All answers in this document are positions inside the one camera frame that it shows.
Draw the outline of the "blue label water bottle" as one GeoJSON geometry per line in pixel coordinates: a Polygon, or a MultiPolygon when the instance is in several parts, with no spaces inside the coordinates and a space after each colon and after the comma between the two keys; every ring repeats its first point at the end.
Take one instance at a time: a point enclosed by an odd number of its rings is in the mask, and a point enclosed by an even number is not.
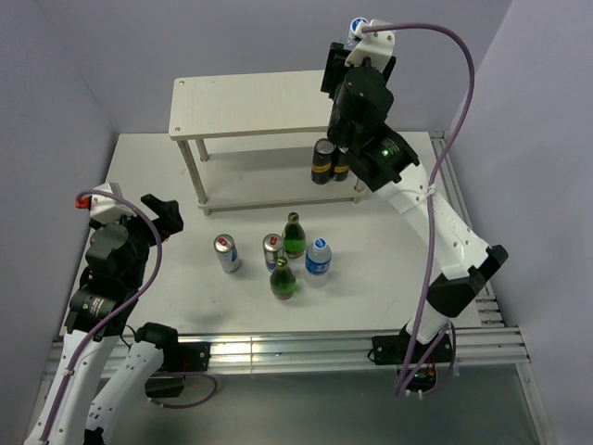
{"type": "Polygon", "coordinates": [[[351,51],[360,42],[361,37],[357,34],[358,28],[364,28],[368,26],[370,22],[364,17],[356,17],[350,21],[348,25],[347,33],[340,39],[340,43],[343,47],[351,51]]]}
{"type": "Polygon", "coordinates": [[[323,286],[328,277],[332,261],[332,251],[327,241],[316,238],[308,245],[305,256],[307,280],[311,286],[323,286]]]}

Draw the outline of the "blue silver energy can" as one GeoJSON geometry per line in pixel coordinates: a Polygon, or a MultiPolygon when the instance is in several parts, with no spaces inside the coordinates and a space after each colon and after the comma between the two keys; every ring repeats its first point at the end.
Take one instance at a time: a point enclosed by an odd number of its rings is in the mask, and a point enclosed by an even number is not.
{"type": "Polygon", "coordinates": [[[278,234],[267,234],[262,241],[266,268],[272,272],[276,267],[278,257],[284,255],[284,241],[278,234]]]}
{"type": "Polygon", "coordinates": [[[241,264],[235,241],[231,235],[217,235],[213,241],[213,247],[226,273],[235,272],[241,264]]]}

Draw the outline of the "green glass bottle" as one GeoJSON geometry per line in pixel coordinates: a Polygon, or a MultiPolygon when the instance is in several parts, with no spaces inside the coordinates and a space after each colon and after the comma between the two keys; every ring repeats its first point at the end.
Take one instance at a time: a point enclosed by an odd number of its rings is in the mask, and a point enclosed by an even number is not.
{"type": "Polygon", "coordinates": [[[300,258],[307,248],[306,234],[300,225],[297,212],[290,212],[283,231],[284,253],[287,258],[300,258]]]}
{"type": "Polygon", "coordinates": [[[290,299],[297,290],[296,276],[286,257],[278,257],[275,264],[276,266],[270,277],[271,291],[278,299],[290,299]]]}

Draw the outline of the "green glass bottle front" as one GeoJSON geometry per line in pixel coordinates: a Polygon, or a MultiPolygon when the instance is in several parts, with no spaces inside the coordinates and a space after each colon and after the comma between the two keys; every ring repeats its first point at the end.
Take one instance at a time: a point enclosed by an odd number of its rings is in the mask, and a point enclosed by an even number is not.
{"type": "Polygon", "coordinates": [[[270,277],[271,291],[278,299],[290,299],[297,290],[296,276],[286,257],[278,257],[275,264],[276,266],[270,277]]]}

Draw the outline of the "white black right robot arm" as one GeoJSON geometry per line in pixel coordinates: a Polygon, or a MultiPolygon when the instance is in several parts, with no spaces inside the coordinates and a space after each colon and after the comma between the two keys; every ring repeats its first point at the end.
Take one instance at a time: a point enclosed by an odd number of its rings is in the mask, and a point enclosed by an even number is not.
{"type": "Polygon", "coordinates": [[[351,50],[330,46],[321,90],[332,100],[327,137],[346,156],[354,175],[402,216],[429,248],[440,274],[424,286],[422,313],[408,322],[401,339],[403,355],[418,362],[433,339],[457,317],[508,259],[502,245],[480,238],[448,204],[410,143],[385,122],[394,103],[386,82],[395,67],[382,69],[369,56],[348,61],[351,50]]]}

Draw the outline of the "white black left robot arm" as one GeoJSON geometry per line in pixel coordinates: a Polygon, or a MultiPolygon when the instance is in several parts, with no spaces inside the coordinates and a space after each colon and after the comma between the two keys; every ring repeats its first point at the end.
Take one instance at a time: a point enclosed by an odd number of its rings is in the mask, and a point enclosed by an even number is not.
{"type": "Polygon", "coordinates": [[[87,266],[69,302],[58,370],[28,444],[83,443],[87,413],[107,359],[138,300],[158,276],[164,241],[183,230],[176,200],[147,194],[141,201],[155,219],[124,197],[98,188],[75,198],[77,208],[88,210],[94,231],[87,266]]]}

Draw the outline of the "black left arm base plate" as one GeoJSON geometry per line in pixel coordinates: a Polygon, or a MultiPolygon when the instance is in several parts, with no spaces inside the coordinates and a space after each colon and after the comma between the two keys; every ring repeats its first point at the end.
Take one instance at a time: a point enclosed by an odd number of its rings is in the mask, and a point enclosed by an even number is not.
{"type": "Polygon", "coordinates": [[[206,372],[210,358],[209,342],[184,342],[164,349],[162,372],[206,372]]]}

